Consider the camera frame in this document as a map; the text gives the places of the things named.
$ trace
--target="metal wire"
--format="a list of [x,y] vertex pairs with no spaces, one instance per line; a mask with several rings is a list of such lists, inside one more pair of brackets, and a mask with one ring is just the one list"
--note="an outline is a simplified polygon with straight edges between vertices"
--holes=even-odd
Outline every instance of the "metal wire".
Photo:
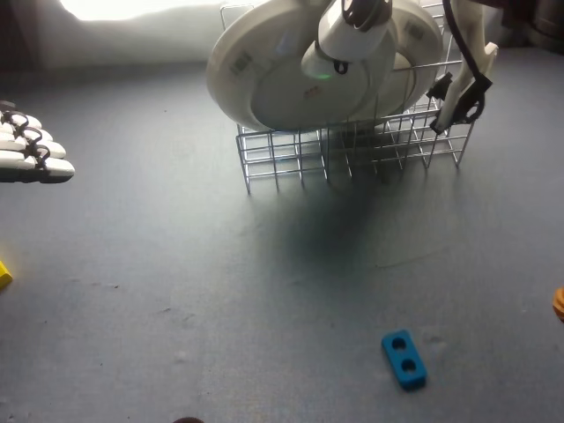
[[[225,11],[237,7],[244,11],[253,5],[222,6],[220,14],[224,29],[228,26]],[[421,7],[431,10],[444,35],[442,3]],[[444,61],[394,71],[435,68],[435,76],[446,73],[450,66],[462,62],[452,60],[457,46],[450,34],[446,44],[448,48]],[[362,166],[373,167],[375,174],[378,174],[377,165],[380,163],[395,162],[403,171],[410,160],[421,159],[425,169],[429,169],[433,157],[442,155],[450,156],[456,167],[460,167],[474,124],[455,125],[442,134],[435,134],[428,123],[433,121],[441,102],[426,96],[402,114],[381,118],[379,124],[376,124],[377,108],[378,96],[375,99],[374,119],[334,122],[322,128],[295,133],[252,131],[237,125],[235,141],[247,191],[250,193],[252,180],[264,177],[273,176],[278,187],[278,179],[287,174],[298,174],[301,183],[304,183],[305,174],[323,172],[329,181],[330,171],[334,167],[331,163],[337,161],[345,163],[351,179],[355,174],[354,169]]]

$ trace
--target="blue block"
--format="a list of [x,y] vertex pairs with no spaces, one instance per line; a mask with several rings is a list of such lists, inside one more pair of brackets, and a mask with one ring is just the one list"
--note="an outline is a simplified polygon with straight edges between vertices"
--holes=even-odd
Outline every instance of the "blue block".
[[397,381],[404,390],[425,386],[427,370],[407,330],[386,335],[382,339],[382,347],[390,360]]

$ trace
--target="gray table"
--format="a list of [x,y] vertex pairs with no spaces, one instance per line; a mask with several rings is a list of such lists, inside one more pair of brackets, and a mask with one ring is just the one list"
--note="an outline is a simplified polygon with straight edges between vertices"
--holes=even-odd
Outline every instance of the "gray table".
[[503,51],[459,172],[250,197],[203,66],[17,78],[78,172],[0,187],[0,421],[560,421],[563,70]]

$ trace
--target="white wall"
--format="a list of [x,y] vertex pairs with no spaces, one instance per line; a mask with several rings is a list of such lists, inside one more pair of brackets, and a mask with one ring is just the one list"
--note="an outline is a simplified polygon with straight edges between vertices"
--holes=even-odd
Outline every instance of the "white wall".
[[[59,0],[12,0],[12,3],[25,36],[30,41],[37,40],[32,48],[40,66],[55,69],[206,61],[222,32],[219,7],[224,3],[208,1],[207,5],[185,6],[118,21],[78,20]],[[437,0],[421,2],[438,3]],[[37,9],[36,24],[27,19],[29,5],[33,3]]]

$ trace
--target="bright light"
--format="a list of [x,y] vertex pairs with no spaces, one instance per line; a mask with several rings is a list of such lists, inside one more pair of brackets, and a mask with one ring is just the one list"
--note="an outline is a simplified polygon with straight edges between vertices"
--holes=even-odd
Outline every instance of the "bright light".
[[124,20],[156,11],[201,4],[221,4],[221,0],[60,0],[63,7],[80,20]]

